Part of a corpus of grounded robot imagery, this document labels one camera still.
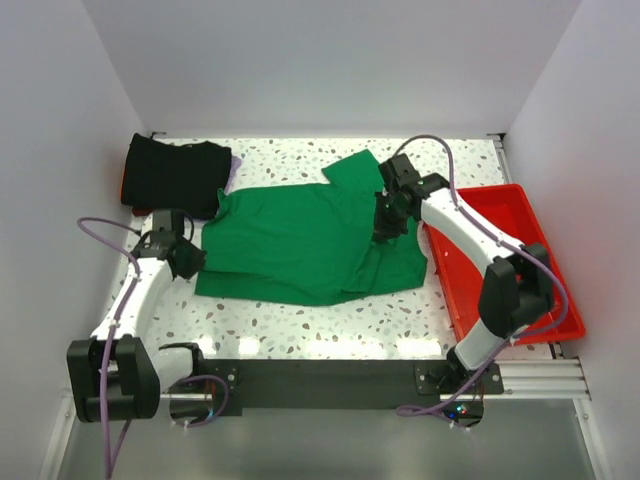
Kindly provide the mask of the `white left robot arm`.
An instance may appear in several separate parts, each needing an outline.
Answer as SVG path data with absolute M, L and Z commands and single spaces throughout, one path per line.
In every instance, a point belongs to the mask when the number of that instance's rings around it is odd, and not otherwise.
M 193 342 L 149 352 L 144 338 L 161 298 L 176 278 L 189 279 L 204 253 L 175 231 L 150 231 L 129 252 L 125 286 L 99 326 L 66 354 L 74 404 L 84 423 L 149 419 L 160 395 L 176 384 L 185 392 L 207 380 L 203 354 Z

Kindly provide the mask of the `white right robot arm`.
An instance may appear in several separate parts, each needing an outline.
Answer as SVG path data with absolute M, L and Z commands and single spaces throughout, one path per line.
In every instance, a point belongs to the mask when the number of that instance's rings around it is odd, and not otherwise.
M 421 176 L 405 154 L 379 166 L 383 190 L 376 193 L 373 240 L 387 242 L 408 232 L 413 219 L 449 239 L 482 277 L 478 319 L 447 355 L 448 386 L 469 392 L 481 371 L 514 335 L 554 307 L 548 250 L 523 245 L 468 205 L 439 174 Z

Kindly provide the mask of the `green t shirt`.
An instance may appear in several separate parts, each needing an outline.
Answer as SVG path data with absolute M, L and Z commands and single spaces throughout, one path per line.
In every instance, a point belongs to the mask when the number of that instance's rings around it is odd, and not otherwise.
M 398 238 L 373 239 L 378 166 L 362 150 L 323 168 L 323 183 L 220 191 L 201 231 L 195 294 L 330 306 L 422 287 L 416 222 Z

